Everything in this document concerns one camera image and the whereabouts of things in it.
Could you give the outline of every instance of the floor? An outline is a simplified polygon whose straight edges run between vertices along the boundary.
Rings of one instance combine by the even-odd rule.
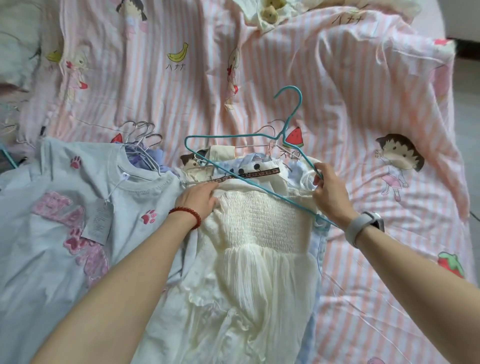
[[[454,73],[455,130],[465,162],[470,211],[480,218],[480,62],[457,60]],[[473,255],[480,284],[480,221],[470,216]]]

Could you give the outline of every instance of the price tag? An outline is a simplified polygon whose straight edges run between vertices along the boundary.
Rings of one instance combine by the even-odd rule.
[[[95,201],[94,211],[87,221],[82,237],[105,245],[112,226],[113,205],[99,198]]]

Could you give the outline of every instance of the pink striped bedding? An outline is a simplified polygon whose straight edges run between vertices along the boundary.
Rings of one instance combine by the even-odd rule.
[[[310,11],[264,35],[229,0],[72,0],[58,11],[63,56],[42,60],[20,142],[33,146],[42,127],[65,141],[108,142],[126,120],[146,120],[164,136],[166,164],[177,165],[189,134],[252,133],[286,119],[297,96],[273,95],[295,85],[303,104],[289,132],[300,128],[303,151],[333,164],[355,208],[379,212],[389,234],[475,281],[452,42],[349,7]],[[58,40],[45,38],[54,52]],[[443,361],[337,229],[317,314],[302,363]]]

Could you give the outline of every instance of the watch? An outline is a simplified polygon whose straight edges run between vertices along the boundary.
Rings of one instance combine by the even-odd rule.
[[[385,224],[382,217],[376,212],[364,211],[360,216],[354,219],[345,230],[345,238],[351,246],[357,248],[355,239],[360,231],[362,231],[368,225],[372,225],[378,230],[385,232]]]

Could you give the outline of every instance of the bracelet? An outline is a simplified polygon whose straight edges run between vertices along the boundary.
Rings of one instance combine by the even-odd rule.
[[[190,212],[197,219],[197,224],[192,228],[192,230],[195,230],[195,229],[200,227],[200,225],[202,223],[202,218],[200,217],[200,215],[195,210],[192,210],[191,208],[188,208],[188,207],[181,207],[180,206],[180,207],[176,207],[176,208],[171,209],[168,212],[168,214],[171,214],[172,212],[175,212],[175,211]]]

